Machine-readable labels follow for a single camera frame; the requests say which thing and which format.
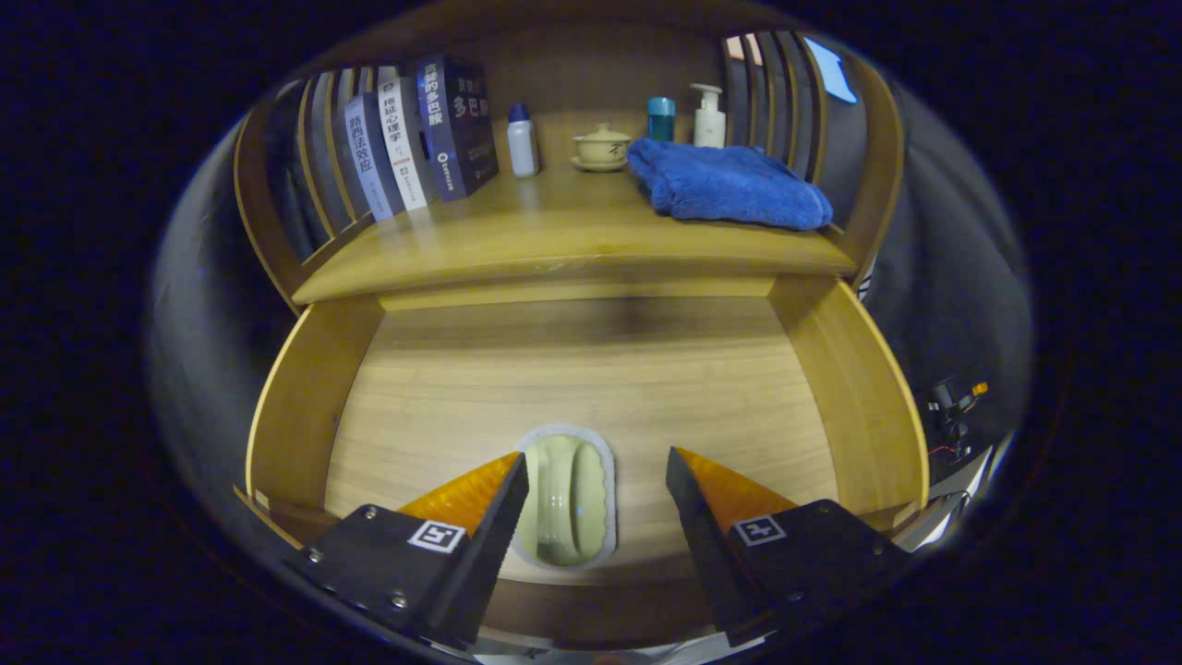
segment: book spine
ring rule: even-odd
[[[377,94],[358,94],[345,105],[345,126],[349,131],[349,148],[353,165],[361,180],[365,200],[375,220],[389,219],[402,210],[398,184],[390,168],[390,158],[382,136],[382,119],[378,117]]]
[[[455,201],[468,195],[456,159],[455,136],[447,110],[448,86],[446,59],[441,56],[423,60],[416,67],[418,104],[422,111],[431,172],[441,200]]]
[[[385,151],[390,156],[390,168],[398,182],[402,202],[408,210],[418,209],[430,200],[423,190],[422,178],[433,177],[426,172],[423,159],[416,158],[418,151],[418,123],[415,122],[417,104],[404,105],[404,89],[415,89],[410,78],[395,78],[384,82],[378,91],[378,107],[382,111],[382,129],[385,136]]]

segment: book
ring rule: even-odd
[[[468,196],[498,171],[485,70],[433,56],[416,66],[416,87],[439,196]]]
[[[344,107],[349,149],[357,168],[357,178],[374,220],[389,219],[402,211],[398,183],[390,168],[390,157],[382,141],[382,118],[377,109],[377,93],[364,92],[349,100]]]
[[[427,156],[418,110],[418,89],[409,76],[383,80],[377,92],[385,132],[385,151],[398,182],[398,193],[408,210],[435,200],[435,176]]]

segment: wooden shelf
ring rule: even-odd
[[[838,498],[817,403],[767,298],[616,298],[388,312],[340,416],[325,509],[404,506],[550,423],[611,446],[618,547],[584,572],[511,549],[501,579],[693,579],[664,488],[674,445],[800,504]]]
[[[756,281],[725,289],[759,295],[682,283],[663,296],[313,302],[259,398],[245,496],[307,542],[363,503],[404,506],[539,425],[586,426],[616,457],[616,552],[558,573],[508,553],[485,626],[578,648],[684,639],[710,618],[664,488],[669,446],[797,503],[836,498],[879,530],[928,501],[910,390],[850,287]]]
[[[623,266],[855,270],[819,233],[677,221],[656,214],[628,172],[548,164],[537,177],[501,172],[461,201],[376,222],[317,268],[293,299],[306,304],[426,283]]]

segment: saucer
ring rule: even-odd
[[[593,171],[597,171],[597,172],[606,172],[609,170],[619,170],[619,169],[624,168],[624,164],[628,163],[628,159],[621,159],[618,162],[612,162],[612,163],[608,163],[608,164],[587,164],[587,163],[583,163],[583,159],[580,159],[578,157],[578,155],[576,155],[576,156],[571,157],[571,163],[574,164],[574,165],[577,165],[577,167],[579,167],[583,170],[593,170]]]

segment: wooden surface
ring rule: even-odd
[[[617,298],[387,313],[345,403],[325,509],[401,507],[548,423],[611,446],[618,547],[600,568],[557,573],[511,550],[502,579],[693,578],[664,487],[673,445],[797,503],[837,496],[817,403],[766,298]]]
[[[522,26],[554,28],[585,22],[654,25],[676,30],[687,39],[721,40],[754,30],[795,27],[797,21],[756,2],[699,0],[691,9],[678,0],[446,0],[407,12],[351,35],[312,59],[298,72],[416,59]]]
[[[855,515],[927,506],[928,450],[911,391],[850,287],[834,278],[781,275],[768,300],[825,424],[839,503]]]
[[[821,233],[858,266],[850,282],[860,283],[890,227],[903,182],[905,143],[898,105],[882,74],[853,53],[845,53],[843,61],[857,78],[865,106],[865,158],[845,232],[837,233],[837,228],[831,224],[821,229]]]
[[[375,223],[329,257],[294,299],[625,266],[853,272],[818,233],[677,221],[654,213],[630,174],[566,164],[527,180],[502,172],[467,198]]]
[[[324,202],[320,200],[320,189],[324,183],[320,182],[316,169],[312,168],[312,138],[310,132],[312,131],[312,103],[317,79],[318,77],[310,78],[307,85],[304,86],[304,96],[299,100],[299,123],[296,128],[296,136],[299,145],[300,167],[304,169],[304,181],[307,182],[309,194],[316,208],[316,216],[320,220],[320,224],[324,226],[324,230],[329,234],[329,237],[332,237],[337,232],[332,228],[332,223],[329,222],[329,214],[324,210]]]
[[[613,272],[600,276],[499,279],[391,291],[378,296],[387,311],[534,300],[593,298],[767,295],[774,274]]]
[[[494,631],[547,640],[551,648],[583,651],[683,641],[713,632],[712,624],[697,580],[623,587],[498,580],[483,621]]]
[[[514,103],[530,109],[541,168],[567,170],[572,137],[595,131],[596,123],[647,136],[650,97],[674,99],[674,137],[691,143],[701,93],[689,84],[723,85],[716,40],[657,26],[534,27],[450,52],[485,67],[501,177],[513,174],[507,130]]]
[[[271,369],[251,424],[246,491],[300,508],[324,507],[337,422],[382,307],[372,296],[304,309]]]

